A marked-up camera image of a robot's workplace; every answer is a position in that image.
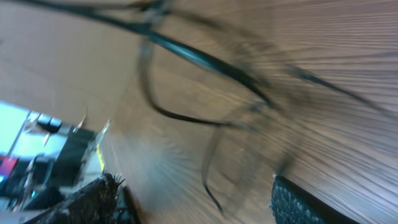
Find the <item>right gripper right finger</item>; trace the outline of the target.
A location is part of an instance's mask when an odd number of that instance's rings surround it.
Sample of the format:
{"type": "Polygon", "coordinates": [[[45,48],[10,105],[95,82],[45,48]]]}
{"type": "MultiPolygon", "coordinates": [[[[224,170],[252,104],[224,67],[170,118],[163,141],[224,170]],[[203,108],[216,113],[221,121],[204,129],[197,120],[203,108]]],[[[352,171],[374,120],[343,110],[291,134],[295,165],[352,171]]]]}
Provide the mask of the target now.
{"type": "Polygon", "coordinates": [[[276,224],[358,224],[281,175],[274,176],[270,209],[276,224]]]}

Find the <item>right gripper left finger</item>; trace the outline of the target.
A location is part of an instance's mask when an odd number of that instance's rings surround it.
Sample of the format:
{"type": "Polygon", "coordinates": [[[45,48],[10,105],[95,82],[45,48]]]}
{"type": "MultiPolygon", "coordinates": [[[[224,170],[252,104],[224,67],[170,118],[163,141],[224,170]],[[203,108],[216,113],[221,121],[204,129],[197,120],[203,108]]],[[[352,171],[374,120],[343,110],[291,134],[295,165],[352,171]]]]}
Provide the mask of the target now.
{"type": "Polygon", "coordinates": [[[123,182],[120,176],[103,174],[24,224],[119,223],[124,211],[118,208],[119,187],[123,182]]]}

